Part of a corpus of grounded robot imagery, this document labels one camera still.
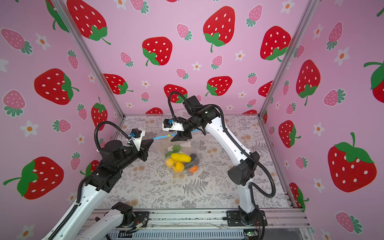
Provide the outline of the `clear zip bag blue zipper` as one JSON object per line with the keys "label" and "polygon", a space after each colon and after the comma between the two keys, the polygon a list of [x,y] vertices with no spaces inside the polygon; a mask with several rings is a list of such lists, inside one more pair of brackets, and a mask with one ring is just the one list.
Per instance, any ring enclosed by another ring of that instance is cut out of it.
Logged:
{"label": "clear zip bag blue zipper", "polygon": [[198,170],[196,172],[194,172],[194,173],[191,173],[189,171],[189,169],[191,168],[189,163],[183,163],[185,165],[185,169],[184,169],[183,172],[175,173],[173,168],[169,169],[166,166],[165,161],[167,159],[170,159],[171,157],[166,158],[165,154],[168,152],[168,148],[169,147],[172,147],[174,145],[180,145],[182,147],[181,151],[179,152],[180,154],[185,154],[185,155],[196,154],[199,157],[199,148],[200,148],[201,135],[197,134],[196,131],[193,131],[192,132],[192,139],[191,140],[179,141],[179,142],[171,142],[171,139],[175,135],[176,134],[168,134],[168,135],[164,135],[164,136],[160,136],[160,137],[154,138],[155,149],[160,154],[161,162],[166,167],[166,169],[170,172],[171,175],[173,175],[173,176],[188,175],[188,174],[193,175],[193,174],[195,174],[199,170],[201,161],[197,165],[198,166]]}

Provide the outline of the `yellow bell pepper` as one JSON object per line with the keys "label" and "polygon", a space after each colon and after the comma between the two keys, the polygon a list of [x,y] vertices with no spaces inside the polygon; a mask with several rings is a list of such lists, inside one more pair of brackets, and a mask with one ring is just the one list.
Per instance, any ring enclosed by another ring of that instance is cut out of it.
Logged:
{"label": "yellow bell pepper", "polygon": [[171,159],[173,159],[175,162],[181,162],[181,163],[190,163],[192,158],[189,155],[180,154],[180,153],[172,153]]}

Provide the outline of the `dark purple eggplant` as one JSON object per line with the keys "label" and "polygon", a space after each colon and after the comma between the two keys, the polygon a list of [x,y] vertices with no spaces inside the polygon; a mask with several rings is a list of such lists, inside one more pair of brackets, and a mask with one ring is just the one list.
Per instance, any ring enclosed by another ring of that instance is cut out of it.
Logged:
{"label": "dark purple eggplant", "polygon": [[200,159],[196,154],[191,154],[190,157],[191,157],[191,161],[189,162],[189,164],[191,168],[200,163]]}

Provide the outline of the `small yellow lemon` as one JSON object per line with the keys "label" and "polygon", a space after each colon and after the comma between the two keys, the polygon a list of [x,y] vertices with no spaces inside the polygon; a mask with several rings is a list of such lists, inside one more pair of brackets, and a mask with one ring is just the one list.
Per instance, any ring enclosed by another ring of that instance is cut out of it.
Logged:
{"label": "small yellow lemon", "polygon": [[169,168],[169,169],[172,169],[173,167],[174,167],[174,165],[175,165],[175,161],[173,160],[173,159],[167,159],[166,161],[165,161],[165,164],[166,164],[166,166]]}

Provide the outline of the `yellow mango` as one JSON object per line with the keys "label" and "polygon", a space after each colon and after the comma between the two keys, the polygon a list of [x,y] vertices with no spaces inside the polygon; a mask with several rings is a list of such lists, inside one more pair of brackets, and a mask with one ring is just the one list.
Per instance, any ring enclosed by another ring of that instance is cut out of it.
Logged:
{"label": "yellow mango", "polygon": [[185,165],[182,162],[175,162],[173,170],[175,173],[181,173],[185,169]]}

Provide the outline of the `orange mandarin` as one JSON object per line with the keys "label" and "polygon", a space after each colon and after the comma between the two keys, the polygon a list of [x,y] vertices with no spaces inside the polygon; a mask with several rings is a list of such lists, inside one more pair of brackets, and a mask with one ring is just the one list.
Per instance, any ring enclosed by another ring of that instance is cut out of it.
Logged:
{"label": "orange mandarin", "polygon": [[192,167],[192,168],[189,169],[189,171],[190,171],[191,173],[194,173],[194,172],[196,172],[197,170],[198,170],[198,166],[194,166],[194,167]]}

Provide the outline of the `white plastic perforated basket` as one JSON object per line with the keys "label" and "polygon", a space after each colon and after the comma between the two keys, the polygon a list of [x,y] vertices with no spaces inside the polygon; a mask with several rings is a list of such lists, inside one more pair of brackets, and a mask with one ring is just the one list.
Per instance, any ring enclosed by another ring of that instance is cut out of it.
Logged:
{"label": "white plastic perforated basket", "polygon": [[176,116],[184,118],[184,119],[189,119],[191,117],[191,115],[189,114],[189,112],[186,109],[178,110],[176,112]]}

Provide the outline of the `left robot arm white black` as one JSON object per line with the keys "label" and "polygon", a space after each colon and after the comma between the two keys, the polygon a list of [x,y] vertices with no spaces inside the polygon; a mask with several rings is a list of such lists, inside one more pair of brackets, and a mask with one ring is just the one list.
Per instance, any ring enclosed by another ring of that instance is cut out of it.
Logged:
{"label": "left robot arm white black", "polygon": [[46,240],[101,240],[117,227],[132,227],[136,231],[143,224],[137,221],[133,207],[118,202],[94,225],[80,233],[94,209],[111,192],[122,177],[123,170],[140,159],[146,161],[152,139],[139,146],[127,147],[119,140],[108,142],[99,150],[102,160],[90,176],[79,183],[76,201],[55,227],[44,237]]}

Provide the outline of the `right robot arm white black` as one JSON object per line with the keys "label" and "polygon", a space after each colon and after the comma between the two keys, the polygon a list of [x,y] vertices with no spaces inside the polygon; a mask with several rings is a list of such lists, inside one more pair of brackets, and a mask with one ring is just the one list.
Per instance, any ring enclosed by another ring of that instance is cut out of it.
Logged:
{"label": "right robot arm white black", "polygon": [[[163,121],[164,131],[175,131],[173,142],[187,141],[192,138],[192,131],[199,130],[203,134],[209,132],[229,155],[233,167],[228,170],[231,181],[237,185],[239,203],[239,221],[245,226],[252,226],[259,222],[266,225],[265,217],[254,198],[254,189],[267,198],[276,195],[276,184],[271,173],[260,163],[260,155],[251,152],[233,135],[227,128],[222,109],[217,105],[191,106],[187,104],[186,109],[190,111],[191,117],[183,119],[172,113],[172,118]],[[267,193],[254,183],[255,171],[260,168],[267,176],[271,192]]]}

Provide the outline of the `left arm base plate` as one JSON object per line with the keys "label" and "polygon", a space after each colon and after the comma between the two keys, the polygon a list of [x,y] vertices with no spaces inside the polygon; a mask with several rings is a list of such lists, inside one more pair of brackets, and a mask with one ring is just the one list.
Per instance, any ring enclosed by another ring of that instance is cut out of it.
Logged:
{"label": "left arm base plate", "polygon": [[118,225],[117,228],[133,229],[139,224],[141,224],[141,226],[139,226],[139,229],[146,228],[148,225],[149,215],[150,212],[134,211],[128,217],[124,216],[123,222]]}

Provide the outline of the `left frame post aluminium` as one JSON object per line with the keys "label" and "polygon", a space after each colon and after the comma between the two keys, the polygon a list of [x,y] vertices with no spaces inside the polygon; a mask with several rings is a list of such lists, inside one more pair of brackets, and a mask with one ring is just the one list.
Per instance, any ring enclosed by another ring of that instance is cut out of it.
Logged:
{"label": "left frame post aluminium", "polygon": [[69,29],[70,34],[72,35],[74,41],[76,42],[77,46],[79,47],[82,55],[84,56],[87,64],[89,65],[92,73],[95,75],[96,79],[99,82],[99,85],[103,89],[105,95],[109,99],[111,105],[113,106],[114,110],[116,111],[118,118],[123,119],[125,117],[125,114],[117,102],[113,92],[111,91],[107,80],[105,79],[101,69],[99,68],[97,62],[95,61],[94,56],[92,55],[92,52],[90,51],[89,47],[87,46],[86,42],[84,41],[84,37],[79,32],[78,28],[76,27],[75,22],[73,21],[67,6],[67,1],[60,1],[60,0],[53,0],[54,6],[57,8],[57,11],[59,15],[61,16],[63,22]]}

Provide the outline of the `frame post aluminium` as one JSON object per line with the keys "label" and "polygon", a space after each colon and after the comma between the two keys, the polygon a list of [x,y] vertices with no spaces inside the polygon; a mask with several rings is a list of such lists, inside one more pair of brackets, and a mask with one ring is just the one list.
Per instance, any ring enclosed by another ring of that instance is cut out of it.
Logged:
{"label": "frame post aluminium", "polygon": [[95,75],[96,79],[99,82],[99,85],[103,89],[105,95],[109,99],[111,105],[113,106],[114,110],[116,111],[118,118],[123,119],[125,117],[125,114],[117,102],[113,92],[111,91],[107,80],[105,79],[101,69],[99,68],[97,62],[95,61],[94,56],[92,55],[92,52],[90,51],[89,47],[87,46],[86,42],[84,41],[84,37],[79,32],[78,28],[76,27],[75,22],[73,21],[67,6],[67,1],[60,1],[60,0],[53,0],[54,6],[57,8],[57,11],[59,15],[61,16],[63,22],[69,29],[70,34],[72,35],[74,41],[76,42],[77,46],[79,47],[82,55],[84,56],[87,64],[89,65],[92,73]]}
{"label": "frame post aluminium", "polygon": [[276,89],[278,88],[280,81],[282,80],[282,78],[283,78],[283,76],[284,76],[284,74],[288,68],[289,63],[291,62],[291,60],[293,58],[294,51],[295,51],[296,47],[299,45],[304,33],[306,32],[308,25],[311,22],[319,3],[320,3],[320,1],[318,1],[318,0],[312,0],[312,1],[308,2],[307,6],[305,8],[305,11],[303,13],[303,16],[302,16],[299,24],[297,25],[296,31],[292,37],[292,41],[290,43],[290,46],[288,47],[287,52],[284,54],[284,58],[282,60],[282,63],[279,66],[278,71],[275,75],[275,78],[272,82],[272,85],[271,85],[270,90],[267,94],[267,98],[265,100],[265,103],[263,104],[261,112],[259,113],[260,119],[262,119],[263,116],[265,115],[265,112],[267,111],[267,109],[269,107],[269,104],[272,100],[272,97],[274,96]]}

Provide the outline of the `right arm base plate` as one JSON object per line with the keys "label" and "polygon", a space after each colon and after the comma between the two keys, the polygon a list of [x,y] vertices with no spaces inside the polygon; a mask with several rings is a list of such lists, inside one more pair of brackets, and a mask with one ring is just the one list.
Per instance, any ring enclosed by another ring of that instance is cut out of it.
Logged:
{"label": "right arm base plate", "polygon": [[268,225],[264,211],[254,210],[247,214],[243,211],[227,211],[223,220],[229,227],[266,227]]}

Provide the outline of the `aluminium rail base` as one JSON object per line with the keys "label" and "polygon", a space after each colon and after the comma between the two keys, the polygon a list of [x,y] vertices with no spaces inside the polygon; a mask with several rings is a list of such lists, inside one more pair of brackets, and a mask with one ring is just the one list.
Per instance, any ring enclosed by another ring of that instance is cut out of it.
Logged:
{"label": "aluminium rail base", "polygon": [[138,209],[144,226],[114,228],[103,240],[315,240],[299,209],[262,209],[262,217],[245,225],[237,209]]}

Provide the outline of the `right frame post aluminium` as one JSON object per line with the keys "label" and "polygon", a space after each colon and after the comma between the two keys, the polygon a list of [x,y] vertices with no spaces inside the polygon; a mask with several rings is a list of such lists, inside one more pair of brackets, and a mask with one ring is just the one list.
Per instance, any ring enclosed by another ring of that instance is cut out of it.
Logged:
{"label": "right frame post aluminium", "polygon": [[282,60],[282,63],[279,66],[278,71],[275,75],[275,78],[272,82],[272,85],[271,85],[270,90],[267,94],[267,98],[265,100],[265,103],[263,104],[261,112],[259,113],[260,119],[262,119],[263,116],[265,115],[265,112],[267,111],[267,109],[269,107],[269,104],[272,100],[272,97],[274,96],[276,89],[278,88],[280,81],[282,80],[282,78],[283,78],[283,76],[284,76],[284,74],[288,68],[289,63],[291,62],[291,60],[293,58],[294,51],[295,51],[296,47],[299,45],[304,33],[306,32],[308,25],[311,22],[319,3],[320,3],[320,1],[318,1],[318,0],[312,0],[312,1],[308,2],[307,6],[305,8],[305,11],[303,13],[303,16],[302,16],[299,24],[297,25],[296,31],[292,37],[292,41],[290,43],[290,46],[288,47],[287,52],[284,54],[284,58]]}

